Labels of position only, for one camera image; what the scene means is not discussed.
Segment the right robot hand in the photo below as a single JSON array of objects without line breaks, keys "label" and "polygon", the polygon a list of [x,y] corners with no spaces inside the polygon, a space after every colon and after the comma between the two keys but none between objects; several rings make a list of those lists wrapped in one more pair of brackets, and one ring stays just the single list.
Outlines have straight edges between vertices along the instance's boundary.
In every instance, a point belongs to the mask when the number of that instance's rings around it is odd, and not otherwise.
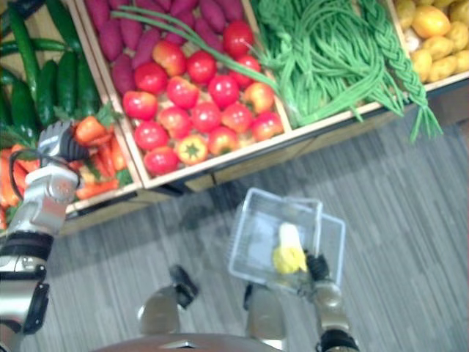
[{"label": "right robot hand", "polygon": [[323,254],[318,254],[317,256],[307,254],[306,266],[312,282],[319,282],[330,278],[329,266]]}]

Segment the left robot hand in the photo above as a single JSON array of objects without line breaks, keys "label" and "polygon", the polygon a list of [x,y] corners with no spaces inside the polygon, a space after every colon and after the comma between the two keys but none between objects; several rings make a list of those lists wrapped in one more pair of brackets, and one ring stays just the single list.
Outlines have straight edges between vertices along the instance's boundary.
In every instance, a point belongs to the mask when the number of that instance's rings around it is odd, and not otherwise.
[{"label": "left robot hand", "polygon": [[57,121],[40,133],[37,149],[40,153],[66,162],[82,161],[89,157],[88,149],[74,137],[71,121]]}]

